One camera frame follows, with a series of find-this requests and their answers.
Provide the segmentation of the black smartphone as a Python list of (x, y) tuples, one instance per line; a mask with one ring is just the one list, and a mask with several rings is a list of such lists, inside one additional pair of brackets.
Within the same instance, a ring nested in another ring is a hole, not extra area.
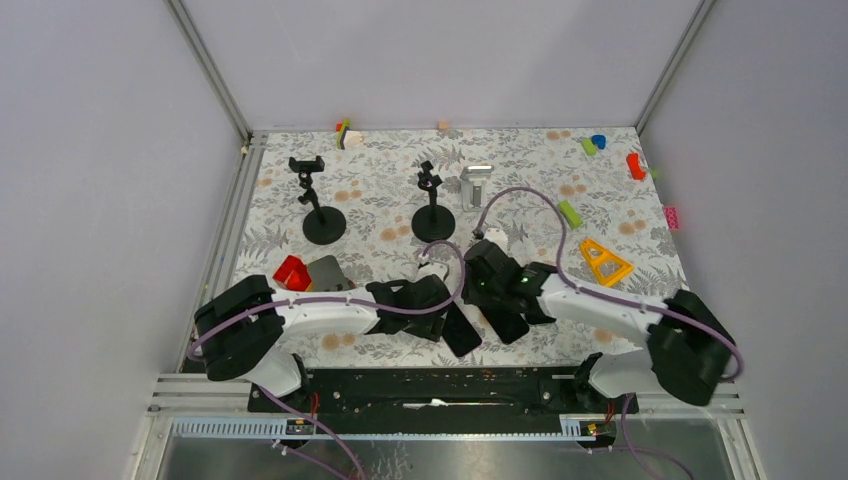
[(529, 333), (529, 325), (519, 313), (491, 307), (480, 307), (479, 310), (505, 345), (515, 343)]

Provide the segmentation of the purple-edged smartphone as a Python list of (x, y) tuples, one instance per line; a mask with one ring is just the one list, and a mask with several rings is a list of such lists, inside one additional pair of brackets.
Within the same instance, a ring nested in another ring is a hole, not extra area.
[(456, 303), (446, 312), (442, 338), (451, 352), (462, 358), (482, 344), (482, 338)]

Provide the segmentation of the blue-edged smartphone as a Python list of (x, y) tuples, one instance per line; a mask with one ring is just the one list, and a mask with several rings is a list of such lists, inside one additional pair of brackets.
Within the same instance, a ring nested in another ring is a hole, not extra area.
[(545, 325), (556, 322), (556, 318), (547, 315), (538, 303), (528, 305), (528, 309), (524, 313), (524, 318), (529, 325)]

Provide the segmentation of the black phone stand with phone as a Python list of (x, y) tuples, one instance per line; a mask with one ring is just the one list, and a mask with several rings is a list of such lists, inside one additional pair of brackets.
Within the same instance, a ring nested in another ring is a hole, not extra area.
[(456, 222), (452, 212), (438, 203), (438, 187), (443, 181), (433, 174), (433, 165), (424, 161), (417, 173), (417, 186), (428, 194), (428, 204), (419, 208), (412, 217), (411, 228), (415, 237), (425, 243), (447, 240), (455, 232)]

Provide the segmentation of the black round-base phone stand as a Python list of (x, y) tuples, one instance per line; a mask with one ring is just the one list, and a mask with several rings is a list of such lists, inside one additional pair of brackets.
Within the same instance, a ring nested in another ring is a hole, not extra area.
[(338, 241), (346, 232), (347, 222), (344, 214), (337, 208), (322, 205), (313, 186), (312, 176), (325, 170), (325, 162), (320, 155), (314, 160), (288, 159), (289, 168), (297, 174), (303, 193), (297, 197), (302, 205), (311, 205), (302, 223), (305, 238), (315, 245), (330, 245)]

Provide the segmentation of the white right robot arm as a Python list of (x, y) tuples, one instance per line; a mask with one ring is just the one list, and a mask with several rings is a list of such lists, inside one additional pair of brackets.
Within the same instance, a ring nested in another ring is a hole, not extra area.
[(607, 330), (634, 345), (623, 354), (593, 353), (577, 368), (565, 399), (597, 412), (629, 395), (663, 391), (705, 407), (723, 381), (734, 340), (694, 293), (641, 298), (563, 280), (557, 269), (520, 265), (498, 245), (481, 240), (464, 256), (463, 300), (476, 306), (505, 343), (530, 326), (570, 320)]

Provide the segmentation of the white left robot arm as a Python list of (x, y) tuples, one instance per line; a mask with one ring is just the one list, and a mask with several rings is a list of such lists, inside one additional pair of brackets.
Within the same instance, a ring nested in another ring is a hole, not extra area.
[(324, 333), (393, 335), (436, 319), (454, 301), (435, 274), (336, 292), (277, 290), (253, 275), (196, 311), (198, 337), (187, 356), (203, 363), (209, 380), (248, 380), (296, 411), (309, 401), (311, 387), (301, 360), (280, 350), (280, 341)]

